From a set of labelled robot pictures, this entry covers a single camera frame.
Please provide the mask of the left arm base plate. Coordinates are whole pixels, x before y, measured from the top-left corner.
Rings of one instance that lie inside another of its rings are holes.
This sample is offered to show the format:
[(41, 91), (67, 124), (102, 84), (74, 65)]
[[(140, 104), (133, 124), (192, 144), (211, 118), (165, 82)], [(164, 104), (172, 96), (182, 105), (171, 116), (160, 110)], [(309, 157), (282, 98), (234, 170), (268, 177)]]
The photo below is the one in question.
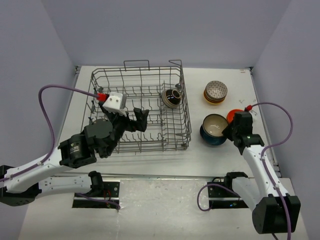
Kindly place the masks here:
[(120, 209), (120, 181), (104, 181), (103, 189), (98, 193), (74, 194), (72, 208), (74, 209)]

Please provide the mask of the glossy teal blue bowl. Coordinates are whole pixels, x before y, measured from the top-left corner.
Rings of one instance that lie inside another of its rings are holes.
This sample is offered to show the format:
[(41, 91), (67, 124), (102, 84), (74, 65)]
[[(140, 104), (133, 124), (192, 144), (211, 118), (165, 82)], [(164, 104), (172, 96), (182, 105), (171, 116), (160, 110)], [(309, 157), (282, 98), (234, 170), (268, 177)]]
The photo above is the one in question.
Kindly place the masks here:
[(214, 138), (223, 137), (223, 130), (228, 126), (225, 117), (219, 114), (207, 115), (202, 123), (203, 130), (206, 134)]

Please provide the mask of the orange bowl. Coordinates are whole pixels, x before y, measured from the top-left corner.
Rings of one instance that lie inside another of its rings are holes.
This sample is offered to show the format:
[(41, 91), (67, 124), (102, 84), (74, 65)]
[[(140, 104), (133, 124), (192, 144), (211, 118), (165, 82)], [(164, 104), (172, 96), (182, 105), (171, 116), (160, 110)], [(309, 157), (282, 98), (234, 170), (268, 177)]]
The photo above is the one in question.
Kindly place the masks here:
[(226, 116), (226, 120), (228, 123), (231, 123), (234, 119), (235, 113), (237, 112), (243, 112), (242, 109), (232, 109), (231, 111), (228, 112), (227, 116)]

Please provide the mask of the matte blue bowl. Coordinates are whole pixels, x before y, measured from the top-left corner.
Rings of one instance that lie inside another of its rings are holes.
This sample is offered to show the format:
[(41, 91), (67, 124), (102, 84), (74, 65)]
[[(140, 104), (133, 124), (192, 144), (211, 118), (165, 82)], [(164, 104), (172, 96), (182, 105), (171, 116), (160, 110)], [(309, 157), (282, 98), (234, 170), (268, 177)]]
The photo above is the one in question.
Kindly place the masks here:
[(210, 131), (207, 131), (205, 125), (202, 124), (199, 129), (199, 134), (201, 138), (211, 146), (220, 146), (226, 142), (226, 138), (222, 134), (222, 128), (219, 125), (214, 124), (213, 126), (213, 135)]

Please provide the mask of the black patterned bowl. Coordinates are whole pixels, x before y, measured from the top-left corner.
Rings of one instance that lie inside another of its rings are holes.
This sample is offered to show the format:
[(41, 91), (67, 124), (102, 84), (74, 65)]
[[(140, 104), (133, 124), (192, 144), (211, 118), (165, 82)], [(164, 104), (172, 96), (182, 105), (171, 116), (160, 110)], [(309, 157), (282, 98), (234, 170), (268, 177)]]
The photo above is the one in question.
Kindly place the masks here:
[(166, 107), (175, 109), (179, 106), (182, 95), (176, 89), (167, 89), (162, 92), (161, 99)]

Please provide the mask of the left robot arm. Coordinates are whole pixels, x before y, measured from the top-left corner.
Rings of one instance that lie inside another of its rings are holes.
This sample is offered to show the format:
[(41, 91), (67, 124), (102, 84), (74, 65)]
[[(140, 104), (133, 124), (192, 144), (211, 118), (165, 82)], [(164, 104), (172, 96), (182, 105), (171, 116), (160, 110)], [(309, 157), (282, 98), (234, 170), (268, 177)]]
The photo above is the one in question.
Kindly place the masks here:
[(106, 109), (102, 112), (105, 118), (95, 120), (81, 133), (62, 141), (44, 159), (19, 167), (1, 166), (0, 177), (4, 183), (0, 189), (1, 203), (17, 207), (48, 195), (76, 193), (87, 199), (101, 195), (104, 183), (97, 171), (75, 177), (55, 175), (111, 156), (124, 132), (146, 131), (149, 110), (134, 108), (135, 119), (130, 119), (128, 112), (120, 114)]

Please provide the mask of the yellow bowl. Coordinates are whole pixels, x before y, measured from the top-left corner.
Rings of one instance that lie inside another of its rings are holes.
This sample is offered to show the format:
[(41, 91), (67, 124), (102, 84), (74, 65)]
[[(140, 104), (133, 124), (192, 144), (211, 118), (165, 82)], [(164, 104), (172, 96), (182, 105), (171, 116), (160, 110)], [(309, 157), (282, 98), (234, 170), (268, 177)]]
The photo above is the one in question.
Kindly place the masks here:
[(210, 105), (214, 105), (214, 106), (218, 106), (221, 105), (224, 101), (220, 101), (220, 102), (211, 102), (211, 101), (206, 101), (208, 104)]

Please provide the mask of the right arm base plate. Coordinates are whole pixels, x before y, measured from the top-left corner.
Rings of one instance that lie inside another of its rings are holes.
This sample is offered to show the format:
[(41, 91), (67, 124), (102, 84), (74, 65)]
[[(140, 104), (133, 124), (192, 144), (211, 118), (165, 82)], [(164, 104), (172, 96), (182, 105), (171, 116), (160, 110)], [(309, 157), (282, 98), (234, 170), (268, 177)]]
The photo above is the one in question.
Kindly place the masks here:
[(208, 203), (209, 209), (248, 209), (249, 207), (245, 202), (238, 197), (236, 194), (233, 194), (224, 188), (218, 187), (223, 186), (228, 188), (224, 179), (222, 177), (215, 177), (212, 181), (207, 182), (207, 184), (215, 184), (216, 186), (208, 186)]

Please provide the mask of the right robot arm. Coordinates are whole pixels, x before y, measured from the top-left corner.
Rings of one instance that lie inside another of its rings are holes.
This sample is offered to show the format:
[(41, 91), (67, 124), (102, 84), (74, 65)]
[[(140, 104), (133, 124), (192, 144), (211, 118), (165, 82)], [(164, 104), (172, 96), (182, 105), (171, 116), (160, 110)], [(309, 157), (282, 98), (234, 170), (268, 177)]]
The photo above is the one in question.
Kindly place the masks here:
[(251, 210), (253, 226), (258, 234), (287, 233), (296, 230), (301, 202), (282, 185), (264, 150), (260, 135), (253, 133), (253, 118), (247, 111), (237, 111), (223, 130), (251, 169), (255, 183), (244, 172), (228, 172), (223, 191), (236, 194)]

